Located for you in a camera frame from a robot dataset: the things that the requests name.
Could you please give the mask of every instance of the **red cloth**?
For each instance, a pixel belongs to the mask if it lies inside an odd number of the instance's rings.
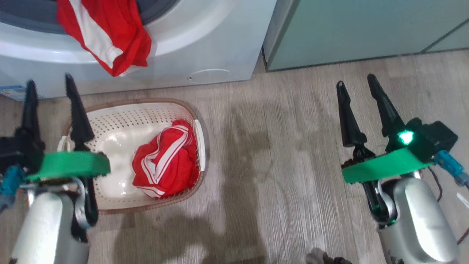
[[[135,0],[57,0],[57,20],[112,76],[146,67],[151,38]]]
[[[195,185],[197,142],[192,128],[176,120],[149,144],[140,146],[132,161],[133,185],[152,198],[174,195]]]

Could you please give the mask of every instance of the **sticker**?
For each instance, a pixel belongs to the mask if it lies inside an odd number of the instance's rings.
[[[26,95],[26,88],[21,85],[0,86],[0,94],[15,101],[22,102]],[[45,99],[45,97],[38,94],[38,99]]]
[[[464,205],[467,208],[469,208],[469,202],[468,202],[468,200],[466,200],[466,198],[464,198],[464,196],[462,196],[462,194],[457,193],[456,196],[459,198],[459,200],[461,200],[462,203],[464,203]]]

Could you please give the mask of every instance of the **white plastic basket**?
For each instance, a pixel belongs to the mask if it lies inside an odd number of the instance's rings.
[[[86,109],[95,139],[87,146],[109,158],[111,173],[94,180],[96,200],[102,213],[148,210],[183,201],[202,184],[205,171],[205,143],[197,116],[189,106],[175,99],[129,100]],[[172,197],[151,199],[132,185],[132,160],[137,148],[150,142],[177,119],[191,124],[197,140],[199,178],[195,186]],[[58,151],[70,151],[70,123],[59,142]]]

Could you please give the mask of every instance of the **cabinet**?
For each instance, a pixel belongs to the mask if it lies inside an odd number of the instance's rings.
[[[468,18],[467,0],[279,0],[264,52],[269,70],[419,53]],[[433,48],[469,47],[461,29]]]

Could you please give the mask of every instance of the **washing machine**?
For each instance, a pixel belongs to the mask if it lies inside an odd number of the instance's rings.
[[[248,80],[276,2],[136,1],[152,39],[148,67],[112,77],[57,23],[55,1],[1,0],[0,93],[22,100],[33,79],[40,98],[65,96],[66,72],[80,94]]]

